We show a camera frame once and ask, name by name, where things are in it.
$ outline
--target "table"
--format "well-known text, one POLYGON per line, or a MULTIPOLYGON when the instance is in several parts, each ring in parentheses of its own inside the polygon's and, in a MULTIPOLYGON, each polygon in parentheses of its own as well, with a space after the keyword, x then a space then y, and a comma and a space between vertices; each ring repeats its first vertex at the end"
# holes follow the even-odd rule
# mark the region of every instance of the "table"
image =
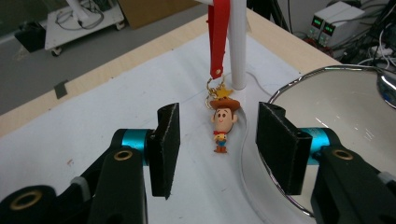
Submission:
MULTIPOLYGON (((299 75, 303 75, 317 68, 338 63, 327 55, 305 44, 297 37, 285 33, 285 31, 274 26, 271 22, 266 21, 251 11, 247 13, 247 18, 250 27, 249 35, 252 37, 252 40, 249 40, 251 45, 253 45, 254 49, 265 51, 268 58, 259 55, 262 59, 281 59, 282 63, 285 64, 285 69, 281 69, 280 72, 285 71, 286 73, 293 73, 294 78, 296 78, 299 75)), ((205 144, 209 144, 211 146, 212 144, 211 136, 209 136, 210 133, 207 132, 207 129, 211 129, 208 116, 210 112, 206 110, 204 104, 197 104, 197 100, 205 99, 205 85, 197 87, 194 85, 195 83, 191 82, 191 79, 193 79, 194 81, 199 81, 202 84, 205 84, 206 78, 208 78, 208 75, 205 74, 205 67, 197 68, 196 64, 193 63, 189 64, 189 68, 186 71, 185 66, 187 65, 184 66, 178 60, 172 61, 165 57, 167 55, 174 55, 173 57, 175 57, 176 55, 179 60, 187 60, 187 63, 194 62, 195 55, 193 54, 183 54, 183 58, 181 58, 179 57, 180 55, 173 53, 184 52, 181 51, 181 49, 186 48, 187 46, 189 49, 196 49, 196 54, 199 54, 198 59, 203 59, 201 56, 204 55, 205 52, 198 52, 199 49, 197 49, 191 41, 197 45, 200 43, 202 45, 202 40, 207 39, 207 36, 205 36, 206 33, 207 28, 205 17, 202 17, 67 83, 66 88, 68 89, 69 94, 59 101, 56 100, 55 93, 51 91, 37 99, 34 99, 26 105, 22 105, 21 107, 6 113, 4 116, 0 117, 0 125, 2 126, 0 145, 7 141, 7 144, 1 145, 7 146, 7 148, 4 149, 4 151, 7 151, 7 154, 2 154, 3 158, 7 158, 7 161, 3 160, 3 166, 6 166, 5 164, 15 166, 17 169, 13 172, 18 172, 26 178, 30 178, 32 172, 36 172, 41 175, 48 175, 44 176, 44 178, 49 180, 56 178, 59 180, 57 182, 63 182, 59 185, 61 188, 64 188, 65 179, 70 178, 70 175, 78 175, 78 173, 81 173, 82 169, 84 169, 83 167, 89 163, 89 161, 92 161, 97 153, 100 153, 103 148, 107 147, 107 145, 104 146, 103 144, 109 144, 108 139, 111 137, 110 132, 112 130, 106 130, 106 134, 102 133, 102 136, 97 136, 98 134, 95 132, 95 130, 106 129, 107 122, 101 121, 111 119, 112 116, 109 115, 114 115, 114 113, 110 113, 111 111, 107 111, 108 108, 106 108, 107 106, 104 102, 111 102, 113 99, 112 97, 116 96, 120 97, 120 101, 129 102, 129 104, 132 105, 128 109, 128 114, 117 115, 117 119, 124 119, 124 123, 121 125, 126 125, 127 128, 146 128, 146 126, 155 128, 151 126, 154 124, 154 116, 151 116, 150 113, 155 113, 154 108, 158 108, 155 106, 159 105, 159 100, 157 100, 156 104, 152 104, 152 102, 149 101, 149 98, 145 98, 147 96, 143 96, 145 94, 143 91, 141 92, 142 96, 125 96, 118 92, 114 92, 114 85, 121 82, 124 89, 143 88, 143 90, 147 91, 148 89, 145 88, 150 87, 149 84, 151 84, 152 80, 150 80, 150 77, 145 76, 146 71, 142 71, 143 65, 145 63, 154 62, 153 60, 157 60, 155 62, 160 60, 163 61, 163 63, 174 63, 172 66, 168 66, 168 69, 174 69, 172 72, 180 72, 175 70, 176 68, 174 67, 181 66, 180 69, 182 73, 181 75, 178 75, 180 80, 168 80, 169 76, 175 77, 175 75, 171 76, 169 74, 165 74, 164 71, 156 70, 152 67, 147 71, 147 74, 155 76, 156 79, 158 79, 156 81, 162 83, 162 86, 159 88, 157 93, 163 91, 166 92, 166 94, 163 93, 162 95, 157 95, 160 100, 164 99, 164 102, 168 102, 169 100, 172 100, 172 98, 176 99, 178 97, 181 99, 180 104, 182 105, 180 115, 180 118, 182 119, 182 145, 179 152, 179 160, 177 161, 174 191, 167 202, 156 200, 148 196, 149 219, 153 220, 153 223, 261 223, 262 221, 255 216, 254 211, 249 207, 248 200, 244 196, 242 190, 243 186, 241 186, 242 184, 239 180, 239 155, 230 151, 228 154, 229 156, 221 157, 213 153, 210 149, 208 149, 208 151, 206 151, 206 149, 203 151, 195 150, 199 146, 205 146, 205 144), (133 76, 138 78, 138 80, 136 80, 137 84, 136 82, 131 82, 131 80, 128 80, 128 82, 124 81, 122 83, 123 80, 131 78, 131 74, 126 74, 129 71, 134 71, 133 76), (93 122, 89 122, 87 120, 87 124, 85 124, 85 122, 81 123, 81 121, 78 120, 76 121, 79 116, 79 107, 74 108, 72 103, 79 102, 79 105, 81 105, 81 101, 84 99, 87 100, 87 96, 93 95, 93 92, 101 92, 101 97, 103 97, 103 99, 91 98, 94 100, 89 103, 95 107, 96 111, 106 110, 106 113, 103 115, 99 113, 99 118, 95 118, 93 122), (109 92, 114 95, 107 97, 106 93, 109 92), (188 93, 186 96, 180 96, 181 93, 184 94, 185 92, 188 93), (196 120, 200 121, 191 121, 186 116, 189 114, 186 113, 187 110, 191 110, 196 113, 195 116, 199 117, 196 120), (50 156, 45 153, 37 154, 29 151, 23 151, 30 145, 20 144, 19 140, 15 140, 15 136, 13 135, 28 132, 30 139, 30 142, 28 143, 36 144, 34 137, 37 136, 39 138, 45 138, 42 135, 47 129, 39 129, 38 127, 35 128, 33 126, 39 123, 43 118, 45 119, 47 117, 51 117, 51 121, 53 123, 41 122, 40 125, 43 125, 46 128, 51 128, 51 126, 65 127, 68 123, 74 123, 76 125, 73 127, 69 127, 70 125, 65 127, 64 130, 61 131, 61 134, 55 136, 56 138, 61 137, 70 140, 73 140, 74 138, 81 139, 81 133, 79 132, 81 132, 80 130, 85 130, 83 138, 91 140, 88 142, 85 141, 84 144, 88 144, 86 146, 83 146, 82 144, 76 145, 76 142, 73 141, 62 142, 60 143, 60 146, 57 146, 58 142, 56 141, 56 138, 52 139, 52 137, 50 137, 49 141, 51 145, 56 147, 47 148, 47 145, 45 145, 47 142, 45 144, 42 143, 44 145, 39 147, 49 152, 51 154, 50 156), (86 132, 87 125, 92 125, 88 128, 88 130, 92 128, 92 132, 86 132), (89 146, 91 146, 90 142, 97 142, 95 138, 103 144, 96 144, 96 147, 92 150, 89 146), (16 163, 14 162, 15 159, 20 160, 21 157, 27 157, 26 159, 21 160, 23 164, 13 164, 16 163), (42 161, 43 165, 29 164, 31 161, 42 161), (42 169, 42 173, 40 173, 40 171, 35 171, 35 168, 32 168, 33 166, 37 166, 42 169), (54 170, 58 169, 59 172, 54 174, 52 171, 46 170, 49 167, 53 167, 54 170)), ((273 80, 278 79, 276 75, 273 77, 266 74, 267 81, 271 81, 268 77, 273 80)), ((250 78, 248 80, 248 84, 250 82, 251 85, 252 81, 254 81, 253 78, 250 78)), ((236 127, 234 127, 233 133, 230 135, 233 139, 230 141, 234 141, 237 144, 242 143, 244 141, 244 136, 248 135, 247 133, 244 134, 244 130, 248 132, 249 123, 251 124, 251 129, 254 130, 254 120, 257 118, 257 115, 254 115, 254 111, 257 112, 256 103, 265 99, 256 93, 257 92, 252 91, 251 88, 246 88, 245 90, 236 93, 235 97, 241 101, 246 114, 243 111, 240 112, 240 122, 238 122, 236 127), (251 101, 245 100, 246 95, 251 96, 251 101)), ((248 137, 250 144, 254 143, 254 140, 251 140, 252 133, 253 132, 250 132, 248 137)), ((12 177, 9 179, 10 182, 22 182, 21 178, 23 178, 23 176, 9 175, 9 173, 7 173, 7 176, 12 177)))

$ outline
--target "woody keychain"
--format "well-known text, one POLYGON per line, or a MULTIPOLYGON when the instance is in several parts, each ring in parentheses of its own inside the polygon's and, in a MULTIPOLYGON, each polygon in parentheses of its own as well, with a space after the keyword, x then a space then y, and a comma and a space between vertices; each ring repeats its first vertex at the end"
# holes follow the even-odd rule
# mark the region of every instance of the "woody keychain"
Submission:
POLYGON ((214 123, 213 139, 216 142, 217 153, 227 153, 226 142, 227 133, 237 122, 238 117, 234 112, 241 107, 238 101, 229 97, 233 90, 227 90, 225 87, 225 76, 223 75, 222 62, 225 52, 227 37, 228 21, 230 19, 230 0, 213 0, 213 6, 208 9, 208 26, 210 40, 210 76, 206 88, 208 96, 206 97, 206 106, 214 109, 211 116, 214 123), (217 87, 211 88, 210 82, 222 77, 222 81, 217 87))

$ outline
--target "white post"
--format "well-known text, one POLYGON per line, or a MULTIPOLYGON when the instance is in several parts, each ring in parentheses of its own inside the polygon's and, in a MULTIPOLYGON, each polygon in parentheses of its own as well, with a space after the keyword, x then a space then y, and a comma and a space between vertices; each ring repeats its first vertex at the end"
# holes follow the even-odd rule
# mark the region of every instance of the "white post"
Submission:
MULTIPOLYGON (((196 0, 213 6, 213 0, 196 0)), ((247 1, 230 0, 231 12, 228 27, 232 85, 236 90, 242 90, 247 85, 246 57, 247 57, 247 1)))

